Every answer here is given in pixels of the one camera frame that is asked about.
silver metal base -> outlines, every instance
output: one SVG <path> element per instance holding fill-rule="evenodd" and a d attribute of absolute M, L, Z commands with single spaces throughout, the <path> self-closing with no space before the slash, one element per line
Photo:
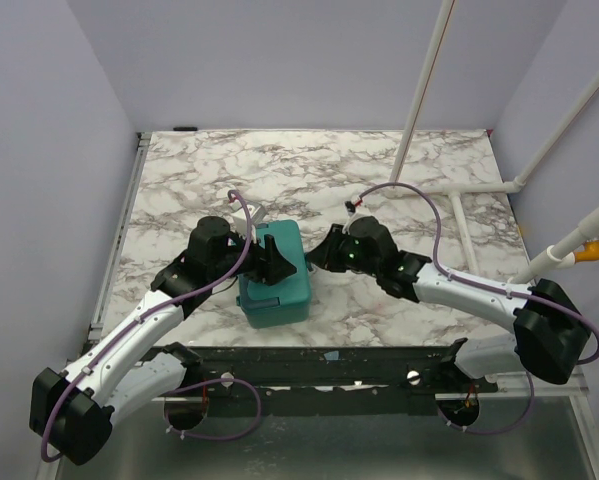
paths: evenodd
<path fill-rule="evenodd" d="M 513 421 L 526 399 L 487 399 L 475 428 Z M 476 437 L 437 417 L 405 415 L 266 418 L 236 442 L 180 440 L 165 433 L 153 402 L 120 424 L 91 462 L 63 462 L 61 480 L 257 479 L 593 479 L 570 400 L 540 398 L 533 415 L 506 435 Z M 225 434 L 250 419 L 206 419 L 201 429 Z"/>

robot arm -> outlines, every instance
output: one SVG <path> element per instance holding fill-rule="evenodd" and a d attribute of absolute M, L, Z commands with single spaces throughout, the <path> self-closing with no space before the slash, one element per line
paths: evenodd
<path fill-rule="evenodd" d="M 443 267 L 450 273 L 444 275 L 429 257 L 399 250 L 388 229 L 374 217 L 356 218 L 348 228 L 332 225 L 323 242 L 306 257 L 331 272 L 370 275 L 393 297 L 446 305 L 507 330 L 508 334 L 462 345 L 455 364 L 470 378 L 525 369 L 546 382 L 564 384 L 590 337 L 585 325 L 563 311 L 531 301 L 539 297 L 578 313 L 556 283 L 542 279 L 536 286 L 507 284 L 457 275 L 484 289 L 453 280 L 458 272 Z M 505 294 L 488 291 L 488 287 Z"/>
<path fill-rule="evenodd" d="M 139 305 L 97 346 L 62 372 L 45 369 L 33 383 L 30 428 L 44 435 L 51 412 L 49 442 L 73 463 L 81 465 L 105 444 L 113 425 L 151 399 L 177 388 L 194 355 L 177 359 L 161 353 L 138 368 L 136 363 L 168 331 L 184 321 L 212 294 L 211 290 L 160 308 L 221 278 L 243 252 L 244 239 L 220 217 L 204 217 L 190 234 L 188 248 L 161 270 Z M 274 285 L 293 275 L 296 267 L 278 251 L 274 238 L 265 248 L 251 243 L 235 275 Z M 98 359 L 92 366 L 93 359 Z"/>

screw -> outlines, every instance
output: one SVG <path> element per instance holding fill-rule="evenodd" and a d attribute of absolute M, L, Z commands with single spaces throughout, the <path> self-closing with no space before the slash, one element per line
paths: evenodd
<path fill-rule="evenodd" d="M 416 370 L 410 370 L 406 375 L 406 378 L 408 379 L 408 383 L 410 385 L 415 386 L 421 383 L 421 375 L 419 375 L 419 372 Z"/>

white vertical pole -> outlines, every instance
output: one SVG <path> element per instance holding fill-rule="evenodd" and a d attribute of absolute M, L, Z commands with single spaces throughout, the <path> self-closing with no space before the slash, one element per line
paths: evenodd
<path fill-rule="evenodd" d="M 421 68 L 421 74 L 419 75 L 419 82 L 417 83 L 417 89 L 415 90 L 415 96 L 410 106 L 410 112 L 408 113 L 408 119 L 406 120 L 406 126 L 403 129 L 403 135 L 401 136 L 401 143 L 397 150 L 395 157 L 395 164 L 392 167 L 392 173 L 390 174 L 390 181 L 396 182 L 399 180 L 401 175 L 401 169 L 406 161 L 406 155 L 408 155 L 408 149 L 410 148 L 410 142 L 412 140 L 412 134 L 415 130 L 417 123 L 417 117 L 421 111 L 423 99 L 426 96 L 426 91 L 430 84 L 432 77 L 432 71 L 435 67 L 435 62 L 439 56 L 439 50 L 441 49 L 441 42 L 443 37 L 448 30 L 448 23 L 450 22 L 450 16 L 452 15 L 452 8 L 455 5 L 455 0 L 443 0 L 441 2 L 441 9 L 437 16 L 437 23 L 432 31 L 432 38 L 428 45 L 428 52 Z"/>

black metal frame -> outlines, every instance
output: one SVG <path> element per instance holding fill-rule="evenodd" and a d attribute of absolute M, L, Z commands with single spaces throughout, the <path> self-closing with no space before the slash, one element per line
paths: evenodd
<path fill-rule="evenodd" d="M 146 359 L 159 351 L 178 356 L 188 367 L 182 386 L 221 378 L 226 372 L 246 380 L 259 392 L 264 416 L 436 415 L 435 394 L 465 394 L 472 384 L 479 392 L 497 391 L 496 384 L 473 381 L 455 367 L 461 343 L 344 348 L 186 348 L 173 344 L 153 349 Z M 323 391 L 314 387 L 333 388 Z M 209 387 L 208 404 L 201 401 L 201 391 L 182 396 L 191 401 L 165 402 L 172 425 L 181 429 L 192 428 L 191 420 L 200 419 L 202 413 L 251 416 L 256 405 L 252 392 L 238 384 Z"/>

